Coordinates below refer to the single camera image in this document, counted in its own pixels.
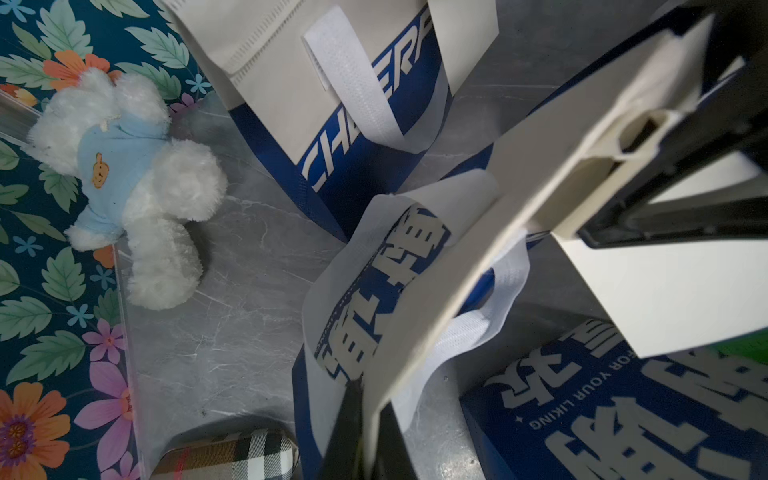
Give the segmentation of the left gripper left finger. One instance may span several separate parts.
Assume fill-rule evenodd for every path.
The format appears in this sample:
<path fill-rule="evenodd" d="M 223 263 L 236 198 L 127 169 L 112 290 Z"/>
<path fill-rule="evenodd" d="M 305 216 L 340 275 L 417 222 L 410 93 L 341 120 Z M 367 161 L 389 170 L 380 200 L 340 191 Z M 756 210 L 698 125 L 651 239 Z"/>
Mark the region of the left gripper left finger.
<path fill-rule="evenodd" d="M 362 396 L 360 379 L 347 384 L 336 423 L 323 458 L 320 480 L 364 478 L 362 465 Z"/>

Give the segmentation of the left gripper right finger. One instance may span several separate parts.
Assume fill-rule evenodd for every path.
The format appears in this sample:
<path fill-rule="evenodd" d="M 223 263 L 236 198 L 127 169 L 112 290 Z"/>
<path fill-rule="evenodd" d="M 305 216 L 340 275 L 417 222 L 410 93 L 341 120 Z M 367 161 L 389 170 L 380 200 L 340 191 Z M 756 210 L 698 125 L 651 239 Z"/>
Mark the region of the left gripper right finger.
<path fill-rule="evenodd" d="M 378 445 L 372 478 L 375 480 L 417 479 L 392 404 L 388 404 L 380 413 Z"/>

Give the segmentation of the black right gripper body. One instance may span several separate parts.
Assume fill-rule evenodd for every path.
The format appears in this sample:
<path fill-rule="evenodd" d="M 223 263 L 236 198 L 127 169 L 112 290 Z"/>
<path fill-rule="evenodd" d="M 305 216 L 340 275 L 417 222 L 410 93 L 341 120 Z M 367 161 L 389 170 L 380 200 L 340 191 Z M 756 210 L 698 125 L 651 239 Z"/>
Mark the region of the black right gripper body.
<path fill-rule="evenodd" d="M 711 1 L 714 16 L 705 51 L 708 96 L 660 143 L 648 166 L 578 231 L 591 248 L 767 237 L 767 196 L 739 187 L 731 197 L 652 199 L 732 153 L 767 170 L 767 4 Z"/>

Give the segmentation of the white bag green top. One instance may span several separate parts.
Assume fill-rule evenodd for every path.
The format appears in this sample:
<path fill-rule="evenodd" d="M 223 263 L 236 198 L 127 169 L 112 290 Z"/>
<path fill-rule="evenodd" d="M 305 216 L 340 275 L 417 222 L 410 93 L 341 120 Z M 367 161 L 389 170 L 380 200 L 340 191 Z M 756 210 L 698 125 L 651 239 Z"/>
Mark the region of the white bag green top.
<path fill-rule="evenodd" d="M 754 333 L 718 342 L 711 349 L 726 356 L 740 356 L 761 364 L 768 362 L 768 330 L 762 329 Z"/>

